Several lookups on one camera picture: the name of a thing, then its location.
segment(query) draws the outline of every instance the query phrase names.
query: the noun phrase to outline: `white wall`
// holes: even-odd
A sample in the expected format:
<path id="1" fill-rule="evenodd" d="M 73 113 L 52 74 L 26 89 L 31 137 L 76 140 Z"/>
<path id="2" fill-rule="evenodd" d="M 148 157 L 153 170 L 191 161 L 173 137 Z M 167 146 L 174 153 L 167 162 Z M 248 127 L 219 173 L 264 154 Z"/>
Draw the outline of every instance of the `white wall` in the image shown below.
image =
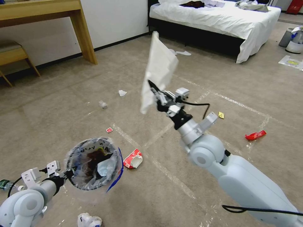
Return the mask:
<path id="1" fill-rule="evenodd" d="M 148 31 L 147 0 L 81 0 L 94 48 Z M 24 46 L 35 65 L 80 52 L 69 18 L 0 28 L 0 40 L 12 39 Z M 8 67 L 18 71 L 24 64 Z"/>

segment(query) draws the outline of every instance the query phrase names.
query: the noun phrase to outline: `red snack wrapper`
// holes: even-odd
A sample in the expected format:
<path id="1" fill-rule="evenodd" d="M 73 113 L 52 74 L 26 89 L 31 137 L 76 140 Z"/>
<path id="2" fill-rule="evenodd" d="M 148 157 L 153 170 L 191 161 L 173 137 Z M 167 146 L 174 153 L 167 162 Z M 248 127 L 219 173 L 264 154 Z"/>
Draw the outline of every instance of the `red snack wrapper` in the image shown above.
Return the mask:
<path id="1" fill-rule="evenodd" d="M 123 165 L 126 168 L 133 169 L 137 168 L 142 161 L 142 153 L 138 149 L 135 149 L 129 156 L 124 159 Z"/>
<path id="2" fill-rule="evenodd" d="M 264 130 L 262 130 L 261 132 L 255 132 L 250 135 L 245 135 L 245 138 L 249 141 L 252 141 L 252 140 L 258 139 L 264 135 L 266 135 L 266 132 Z"/>

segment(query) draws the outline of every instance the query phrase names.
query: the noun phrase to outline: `black cable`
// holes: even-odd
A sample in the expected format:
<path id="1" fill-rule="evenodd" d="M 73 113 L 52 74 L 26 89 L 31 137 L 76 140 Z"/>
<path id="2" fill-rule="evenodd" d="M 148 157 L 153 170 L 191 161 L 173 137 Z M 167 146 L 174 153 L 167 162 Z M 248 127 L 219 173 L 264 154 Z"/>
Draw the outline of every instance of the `black cable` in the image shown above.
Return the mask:
<path id="1" fill-rule="evenodd" d="M 211 106 L 209 103 L 191 103 L 191 102 L 186 102 L 186 101 L 183 101 L 183 100 L 181 100 L 181 102 L 184 103 L 184 104 L 191 105 L 191 106 L 207 106 L 207 108 L 204 112 L 204 115 L 203 115 L 203 119 L 205 118 L 206 113 L 207 113 L 209 107 Z"/>
<path id="2" fill-rule="evenodd" d="M 292 211 L 282 211 L 282 210 L 273 210 L 273 209 L 259 209 L 259 208 L 248 208 L 248 207 L 234 207 L 234 206 L 227 206 L 227 205 L 222 205 L 224 210 L 227 210 L 228 212 L 231 213 L 244 213 L 245 211 L 257 211 L 257 212 L 268 212 L 268 213 L 285 213 L 285 214 L 293 214 L 293 215 L 299 215 L 303 216 L 303 213 L 298 213 L 298 212 L 292 212 Z"/>
<path id="3" fill-rule="evenodd" d="M 12 186 L 9 188 L 9 192 L 7 193 L 7 197 L 10 197 L 10 193 L 12 192 L 13 187 L 14 187 L 15 184 L 16 184 L 19 180 L 21 180 L 21 179 L 22 179 L 22 177 L 20 177 L 18 180 L 16 180 L 16 181 L 12 184 Z"/>

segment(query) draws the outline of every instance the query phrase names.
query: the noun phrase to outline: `chair seat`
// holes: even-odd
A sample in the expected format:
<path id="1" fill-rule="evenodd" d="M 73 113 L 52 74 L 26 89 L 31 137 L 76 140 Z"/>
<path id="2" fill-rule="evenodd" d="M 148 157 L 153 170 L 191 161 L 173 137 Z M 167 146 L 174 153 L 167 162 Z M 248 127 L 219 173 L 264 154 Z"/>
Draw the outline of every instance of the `chair seat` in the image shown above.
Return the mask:
<path id="1" fill-rule="evenodd" d="M 0 41 L 0 53 L 7 52 L 13 49 L 21 48 L 21 45 L 15 41 L 11 40 L 1 40 Z"/>

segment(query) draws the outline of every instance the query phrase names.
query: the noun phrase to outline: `plastic bottle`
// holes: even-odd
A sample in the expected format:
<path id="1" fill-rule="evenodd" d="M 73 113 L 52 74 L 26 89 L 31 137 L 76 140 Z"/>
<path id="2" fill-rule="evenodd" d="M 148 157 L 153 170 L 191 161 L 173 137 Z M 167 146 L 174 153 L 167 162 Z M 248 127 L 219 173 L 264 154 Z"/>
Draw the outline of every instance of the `plastic bottle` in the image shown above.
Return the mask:
<path id="1" fill-rule="evenodd" d="M 9 191 L 9 189 L 11 188 L 11 186 L 13 185 L 12 181 L 9 180 L 1 180 L 0 181 L 0 189 L 2 189 L 3 191 Z M 19 186 L 17 184 L 15 184 L 13 186 L 13 190 L 15 191 L 22 191 L 25 187 L 24 186 Z"/>

